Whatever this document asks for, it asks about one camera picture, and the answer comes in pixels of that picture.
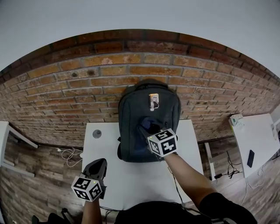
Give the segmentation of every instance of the smartphone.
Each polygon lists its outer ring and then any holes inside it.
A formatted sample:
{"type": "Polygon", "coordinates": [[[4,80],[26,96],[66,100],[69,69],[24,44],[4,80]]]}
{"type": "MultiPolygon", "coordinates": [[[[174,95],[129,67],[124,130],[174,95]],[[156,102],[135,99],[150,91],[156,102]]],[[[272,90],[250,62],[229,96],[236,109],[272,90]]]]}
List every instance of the smartphone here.
{"type": "Polygon", "coordinates": [[[255,153],[252,150],[250,150],[249,158],[248,158],[248,162],[247,162],[247,165],[250,168],[252,168],[252,166],[253,166],[254,156],[255,156],[255,153]]]}

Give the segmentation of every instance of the dark gray backpack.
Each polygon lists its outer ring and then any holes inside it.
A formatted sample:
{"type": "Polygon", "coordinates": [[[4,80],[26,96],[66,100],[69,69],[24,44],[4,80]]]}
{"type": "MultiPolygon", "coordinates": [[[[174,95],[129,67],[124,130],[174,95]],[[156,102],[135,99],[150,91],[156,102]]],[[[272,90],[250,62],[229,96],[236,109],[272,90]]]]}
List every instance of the dark gray backpack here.
{"type": "Polygon", "coordinates": [[[159,161],[147,149],[145,133],[152,135],[162,128],[172,128],[176,133],[180,114],[180,100],[174,91],[168,89],[168,85],[149,79],[128,87],[119,102],[121,143],[118,157],[136,163],[159,161]],[[151,94],[158,94],[157,101],[152,102],[151,94]]]}

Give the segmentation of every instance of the wooden floor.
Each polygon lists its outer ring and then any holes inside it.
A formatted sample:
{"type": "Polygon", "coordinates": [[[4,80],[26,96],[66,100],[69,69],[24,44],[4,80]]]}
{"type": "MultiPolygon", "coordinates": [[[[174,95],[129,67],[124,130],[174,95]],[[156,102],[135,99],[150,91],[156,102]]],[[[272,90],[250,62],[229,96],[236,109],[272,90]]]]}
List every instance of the wooden floor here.
{"type": "MultiPolygon", "coordinates": [[[[233,138],[210,143],[211,152],[219,155],[236,146],[233,138]]],[[[205,176],[209,177],[209,166],[203,145],[199,145],[205,176]]],[[[8,224],[29,224],[32,215],[40,221],[47,221],[51,212],[60,215],[62,208],[67,208],[80,223],[82,205],[75,197],[70,186],[76,175],[81,172],[81,162],[73,168],[66,165],[61,153],[56,148],[40,146],[35,150],[26,144],[7,143],[5,158],[16,166],[35,173],[35,178],[19,175],[6,168],[0,168],[1,206],[8,224]]],[[[234,164],[240,162],[238,154],[231,156],[234,164]]],[[[216,174],[227,173],[227,159],[215,163],[216,174]]],[[[247,186],[247,196],[243,206],[256,217],[260,224],[280,223],[280,158],[269,161],[264,169],[264,184],[256,189],[247,186]]],[[[263,182],[263,175],[257,173],[248,179],[252,187],[263,182]]],[[[229,200],[241,204],[245,196],[246,180],[243,174],[236,174],[232,179],[227,176],[215,180],[213,185],[229,200]]],[[[108,223],[114,223],[116,213],[110,213],[108,223]]]]}

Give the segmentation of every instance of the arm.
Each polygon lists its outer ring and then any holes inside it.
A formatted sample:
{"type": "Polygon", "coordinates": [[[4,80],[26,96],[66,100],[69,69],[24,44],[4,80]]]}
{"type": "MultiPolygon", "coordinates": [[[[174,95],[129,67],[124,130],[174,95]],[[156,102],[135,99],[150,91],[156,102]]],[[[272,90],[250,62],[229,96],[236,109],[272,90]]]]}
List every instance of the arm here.
{"type": "Polygon", "coordinates": [[[99,199],[93,202],[86,201],[82,224],[102,224],[99,199]]]}
{"type": "Polygon", "coordinates": [[[180,156],[172,153],[164,157],[183,191],[198,208],[202,199],[216,192],[210,181],[187,164],[180,156]]]}

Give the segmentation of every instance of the white table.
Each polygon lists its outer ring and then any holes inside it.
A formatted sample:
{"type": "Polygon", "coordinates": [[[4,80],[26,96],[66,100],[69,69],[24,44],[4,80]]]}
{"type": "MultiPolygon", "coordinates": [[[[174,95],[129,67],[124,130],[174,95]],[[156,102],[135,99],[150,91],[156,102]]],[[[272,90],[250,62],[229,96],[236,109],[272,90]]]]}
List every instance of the white table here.
{"type": "MultiPolygon", "coordinates": [[[[203,174],[200,153],[191,120],[180,120],[177,128],[178,154],[194,169],[203,174]]],[[[108,163],[104,184],[107,186],[100,205],[117,210],[127,210],[148,201],[181,203],[172,174],[165,161],[152,163],[128,163],[117,156],[119,142],[118,123],[88,123],[84,140],[82,170],[94,160],[105,158],[108,163]],[[102,136],[95,139],[94,130],[102,136]]],[[[190,198],[178,185],[184,202],[190,198]]]]}
{"type": "Polygon", "coordinates": [[[239,148],[244,177],[247,178],[280,149],[280,143],[273,137],[270,114],[247,116],[243,121],[243,129],[233,126],[232,129],[239,148]],[[252,168],[247,165],[250,150],[255,153],[252,168]]]}
{"type": "Polygon", "coordinates": [[[34,148],[38,148],[38,145],[34,144],[33,142],[31,142],[30,140],[25,138],[23,135],[21,135],[19,132],[17,132],[15,129],[13,129],[9,125],[8,121],[0,121],[0,167],[3,166],[10,170],[15,171],[15,172],[18,172],[18,173],[21,173],[24,175],[28,175],[30,177],[34,177],[35,176],[34,173],[30,173],[30,172],[26,172],[24,170],[18,169],[16,167],[14,167],[14,163],[9,162],[4,159],[6,143],[7,143],[9,132],[12,132],[16,137],[22,139],[23,141],[30,144],[34,148]]]}

